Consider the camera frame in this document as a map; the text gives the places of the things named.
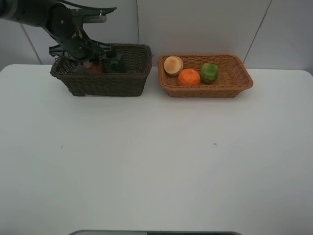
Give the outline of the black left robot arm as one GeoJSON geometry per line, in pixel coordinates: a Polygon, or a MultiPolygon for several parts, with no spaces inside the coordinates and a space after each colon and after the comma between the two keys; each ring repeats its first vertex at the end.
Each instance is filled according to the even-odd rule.
{"type": "Polygon", "coordinates": [[[56,43],[49,55],[78,63],[94,62],[105,55],[115,55],[114,46],[92,40],[84,24],[104,23],[116,8],[82,6],[66,0],[2,0],[2,19],[42,28],[56,43]]]}

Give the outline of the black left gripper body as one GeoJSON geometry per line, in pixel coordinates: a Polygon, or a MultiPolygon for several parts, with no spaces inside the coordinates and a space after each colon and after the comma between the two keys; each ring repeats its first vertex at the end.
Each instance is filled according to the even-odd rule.
{"type": "Polygon", "coordinates": [[[113,44],[101,43],[90,39],[83,31],[82,37],[76,29],[69,36],[52,37],[58,45],[49,47],[49,55],[62,57],[78,63],[95,62],[99,57],[114,51],[113,44]]]}

